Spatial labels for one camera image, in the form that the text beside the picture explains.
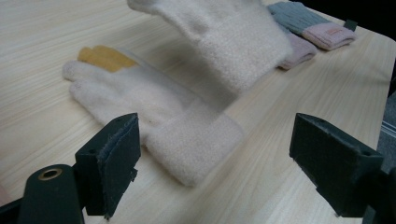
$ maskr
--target wooden table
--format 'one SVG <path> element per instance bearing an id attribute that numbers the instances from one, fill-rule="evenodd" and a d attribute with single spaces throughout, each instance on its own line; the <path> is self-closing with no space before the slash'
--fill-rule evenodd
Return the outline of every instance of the wooden table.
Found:
<path id="1" fill-rule="evenodd" d="M 247 135 L 193 189 L 143 149 L 138 176 L 110 223 L 361 223 L 336 217 L 289 157 L 297 112 L 326 119 L 376 148 L 396 44 L 360 27 L 356 33 L 351 45 L 321 51 L 288 72 L 276 69 L 236 98 L 214 82 L 173 27 L 124 1 L 2 1 L 0 202 L 20 198 L 34 171 L 74 164 L 76 151 L 102 128 L 71 98 L 61 75 L 82 47 L 101 44 L 131 50 L 206 99 L 216 94 L 210 103 Z M 86 222 L 106 223 L 101 217 Z"/>

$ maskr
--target black clamp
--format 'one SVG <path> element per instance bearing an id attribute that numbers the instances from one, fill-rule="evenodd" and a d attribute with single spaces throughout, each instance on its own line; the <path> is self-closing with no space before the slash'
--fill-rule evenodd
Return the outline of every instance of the black clamp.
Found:
<path id="1" fill-rule="evenodd" d="M 113 119 L 76 153 L 73 167 L 33 173 L 23 197 L 0 207 L 0 223 L 84 223 L 84 207 L 89 216 L 109 219 L 137 175 L 139 158 L 137 114 Z"/>
<path id="2" fill-rule="evenodd" d="M 396 223 L 396 168 L 381 171 L 383 156 L 324 119 L 297 114 L 290 156 L 340 217 L 363 217 L 371 206 L 374 223 Z"/>
<path id="3" fill-rule="evenodd" d="M 351 31 L 355 31 L 356 27 L 358 27 L 358 23 L 356 21 L 346 20 L 346 22 L 344 23 L 344 27 Z"/>

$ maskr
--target glove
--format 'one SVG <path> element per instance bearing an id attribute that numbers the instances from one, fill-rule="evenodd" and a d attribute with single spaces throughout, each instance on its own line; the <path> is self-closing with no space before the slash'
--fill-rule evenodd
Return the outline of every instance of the glove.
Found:
<path id="1" fill-rule="evenodd" d="M 353 31 L 324 19 L 299 2 L 278 2 L 268 9 L 278 23 L 322 49 L 337 49 L 357 38 Z"/>
<path id="2" fill-rule="evenodd" d="M 293 48 L 293 53 L 279 67 L 289 70 L 300 63 L 311 60 L 317 54 L 318 50 L 313 44 L 293 34 L 281 25 L 279 27 L 285 32 Z"/>
<path id="3" fill-rule="evenodd" d="M 128 6 L 176 26 L 235 93 L 249 89 L 292 51 L 260 0 L 128 0 Z"/>
<path id="4" fill-rule="evenodd" d="M 241 128 L 132 53 L 84 48 L 64 65 L 71 95 L 99 122 L 137 112 L 141 143 L 186 186 L 200 183 L 243 138 Z"/>

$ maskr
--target glove finger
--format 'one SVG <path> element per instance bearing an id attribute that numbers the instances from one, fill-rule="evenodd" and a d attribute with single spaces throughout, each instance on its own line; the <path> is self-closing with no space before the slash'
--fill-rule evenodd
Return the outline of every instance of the glove finger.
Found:
<path id="1" fill-rule="evenodd" d="M 103 49 L 103 48 L 93 50 L 90 48 L 83 48 L 79 51 L 78 61 L 89 63 L 91 65 L 103 68 L 108 72 L 114 73 L 119 71 L 123 67 L 122 60 L 119 60 L 118 58 L 114 57 L 114 56 L 116 57 L 119 56 L 114 51 L 116 50 Z"/>
<path id="2" fill-rule="evenodd" d="M 105 58 L 113 63 L 118 64 L 121 67 L 128 68 L 136 64 L 134 60 L 128 58 L 119 51 L 103 45 L 94 47 L 92 49 L 92 52 L 97 54 L 101 58 Z"/>
<path id="3" fill-rule="evenodd" d="M 128 0 L 127 4 L 130 9 L 156 15 L 156 6 L 160 3 L 158 0 Z"/>
<path id="4" fill-rule="evenodd" d="M 98 77 L 105 77 L 106 75 L 108 75 L 106 70 L 78 61 L 67 62 L 63 67 L 63 77 L 70 81 L 85 78 L 97 79 Z"/>
<path id="5" fill-rule="evenodd" d="M 104 125 L 116 117 L 135 112 L 125 107 L 113 90 L 98 83 L 77 80 L 70 85 L 69 91 L 76 101 Z"/>

